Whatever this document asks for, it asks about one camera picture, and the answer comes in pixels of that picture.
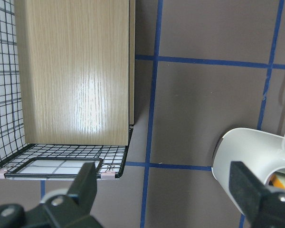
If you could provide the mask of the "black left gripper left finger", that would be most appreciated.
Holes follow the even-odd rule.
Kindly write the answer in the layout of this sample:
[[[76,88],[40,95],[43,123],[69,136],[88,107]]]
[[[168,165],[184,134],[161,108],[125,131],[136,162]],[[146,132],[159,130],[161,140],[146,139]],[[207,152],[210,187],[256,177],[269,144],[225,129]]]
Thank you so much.
[[[0,205],[0,228],[100,228],[90,214],[96,194],[95,164],[84,163],[69,189],[48,194],[35,208]]]

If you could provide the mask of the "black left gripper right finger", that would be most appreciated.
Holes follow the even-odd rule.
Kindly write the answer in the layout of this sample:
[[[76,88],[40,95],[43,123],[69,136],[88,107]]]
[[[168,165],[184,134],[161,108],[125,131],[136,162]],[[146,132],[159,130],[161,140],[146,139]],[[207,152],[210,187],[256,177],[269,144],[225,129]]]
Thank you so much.
[[[285,190],[264,185],[241,161],[230,164],[229,191],[252,228],[285,228]]]

